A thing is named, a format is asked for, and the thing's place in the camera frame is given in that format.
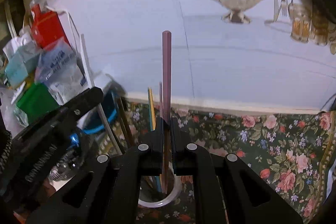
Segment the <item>brown wooden chopstick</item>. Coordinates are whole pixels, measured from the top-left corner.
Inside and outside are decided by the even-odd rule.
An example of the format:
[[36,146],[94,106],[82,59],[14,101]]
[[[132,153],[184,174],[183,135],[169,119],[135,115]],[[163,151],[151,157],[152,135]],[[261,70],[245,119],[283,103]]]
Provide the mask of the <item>brown wooden chopstick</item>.
[[130,130],[130,127],[127,121],[127,117],[126,117],[126,113],[125,113],[125,110],[122,104],[122,100],[120,97],[118,97],[116,101],[117,101],[118,113],[120,116],[120,124],[121,124],[123,135],[127,142],[127,146],[133,147],[135,146],[135,141],[134,141],[133,135],[131,133],[131,130]]

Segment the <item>teal tissue box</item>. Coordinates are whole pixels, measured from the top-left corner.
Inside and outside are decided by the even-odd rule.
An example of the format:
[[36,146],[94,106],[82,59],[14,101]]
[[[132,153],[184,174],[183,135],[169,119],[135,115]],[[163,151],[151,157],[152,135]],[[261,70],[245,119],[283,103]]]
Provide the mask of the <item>teal tissue box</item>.
[[12,88],[19,87],[29,74],[35,70],[41,51],[41,49],[33,52],[17,50],[13,55],[5,69],[5,75]]

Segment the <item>red box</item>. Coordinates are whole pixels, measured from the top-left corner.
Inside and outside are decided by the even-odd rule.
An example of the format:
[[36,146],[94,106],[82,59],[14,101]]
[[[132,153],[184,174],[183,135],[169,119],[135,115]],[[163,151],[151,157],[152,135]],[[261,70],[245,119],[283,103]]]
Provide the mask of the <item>red box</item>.
[[41,8],[37,3],[32,4],[30,9],[33,16],[31,33],[40,48],[45,48],[61,38],[70,44],[57,12]]

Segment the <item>brown-purple chopstick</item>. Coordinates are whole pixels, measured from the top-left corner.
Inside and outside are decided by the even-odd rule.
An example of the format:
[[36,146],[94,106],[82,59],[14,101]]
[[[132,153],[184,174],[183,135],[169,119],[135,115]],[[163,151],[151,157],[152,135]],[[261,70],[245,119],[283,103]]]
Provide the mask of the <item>brown-purple chopstick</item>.
[[163,118],[163,88],[162,82],[159,82],[159,115]]

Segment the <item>yellow chopstick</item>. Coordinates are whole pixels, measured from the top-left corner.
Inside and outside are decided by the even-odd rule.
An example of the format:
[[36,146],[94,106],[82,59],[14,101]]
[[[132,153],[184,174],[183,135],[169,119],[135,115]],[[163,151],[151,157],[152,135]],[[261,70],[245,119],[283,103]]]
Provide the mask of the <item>yellow chopstick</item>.
[[151,131],[155,130],[155,110],[154,110],[154,101],[153,101],[153,92],[151,88],[147,89],[148,101],[149,101],[149,115],[150,115],[150,128]]

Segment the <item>white ceramic utensil cup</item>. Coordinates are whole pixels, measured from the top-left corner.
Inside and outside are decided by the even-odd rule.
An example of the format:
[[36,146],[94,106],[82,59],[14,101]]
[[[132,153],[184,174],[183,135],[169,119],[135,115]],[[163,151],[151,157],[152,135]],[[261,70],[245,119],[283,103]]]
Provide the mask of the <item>white ceramic utensil cup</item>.
[[153,180],[155,176],[143,176],[141,178],[138,204],[147,208],[159,208],[175,201],[182,192],[181,178],[174,174],[173,164],[169,162],[168,192],[157,191]]

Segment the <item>floral green table mat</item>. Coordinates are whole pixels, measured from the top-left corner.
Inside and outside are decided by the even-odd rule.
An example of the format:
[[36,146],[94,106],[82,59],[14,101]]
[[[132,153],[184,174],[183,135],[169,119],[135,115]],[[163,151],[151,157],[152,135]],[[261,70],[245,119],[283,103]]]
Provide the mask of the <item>floral green table mat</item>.
[[[126,103],[137,142],[150,130],[149,106]],[[309,223],[322,210],[335,182],[335,111],[312,114],[230,115],[173,108],[181,130],[210,153],[236,153]],[[195,223],[193,178],[182,176],[172,203],[139,205],[135,223]]]

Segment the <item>white appliance lid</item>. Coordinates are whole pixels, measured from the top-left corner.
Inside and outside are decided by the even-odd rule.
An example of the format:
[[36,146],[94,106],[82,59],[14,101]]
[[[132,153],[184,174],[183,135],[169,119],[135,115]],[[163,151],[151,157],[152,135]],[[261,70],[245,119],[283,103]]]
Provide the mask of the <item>white appliance lid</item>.
[[[124,96],[125,91],[122,86],[112,78],[112,76],[104,73],[95,76],[94,84],[104,93],[104,99],[101,105],[108,122],[112,124],[117,119],[114,99],[117,96]],[[94,108],[86,113],[78,121],[77,126],[87,135],[97,134],[105,128],[100,119],[97,108]]]

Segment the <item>mauve chopstick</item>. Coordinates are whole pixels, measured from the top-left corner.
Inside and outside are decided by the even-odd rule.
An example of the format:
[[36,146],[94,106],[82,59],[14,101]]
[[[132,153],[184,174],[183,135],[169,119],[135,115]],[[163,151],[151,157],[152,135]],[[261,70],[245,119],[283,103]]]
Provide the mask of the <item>mauve chopstick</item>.
[[163,119],[167,126],[164,129],[163,149],[163,191],[168,192],[169,172],[169,145],[170,145],[170,109],[171,109],[171,32],[162,33],[162,99]]

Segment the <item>green box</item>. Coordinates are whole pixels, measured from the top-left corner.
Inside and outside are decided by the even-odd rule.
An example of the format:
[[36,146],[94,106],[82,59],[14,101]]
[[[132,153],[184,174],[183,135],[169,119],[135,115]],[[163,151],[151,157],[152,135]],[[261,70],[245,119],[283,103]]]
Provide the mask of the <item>green box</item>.
[[20,125],[27,127],[58,107],[44,84],[32,84],[16,103],[14,115]]

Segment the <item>plastic bag with blue print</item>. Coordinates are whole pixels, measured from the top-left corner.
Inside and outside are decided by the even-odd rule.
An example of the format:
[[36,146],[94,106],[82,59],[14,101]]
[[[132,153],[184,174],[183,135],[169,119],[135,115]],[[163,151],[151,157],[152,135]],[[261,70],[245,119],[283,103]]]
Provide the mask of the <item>plastic bag with blue print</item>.
[[63,38],[42,49],[34,81],[44,84],[59,105],[80,94],[86,83],[77,64],[76,52]]

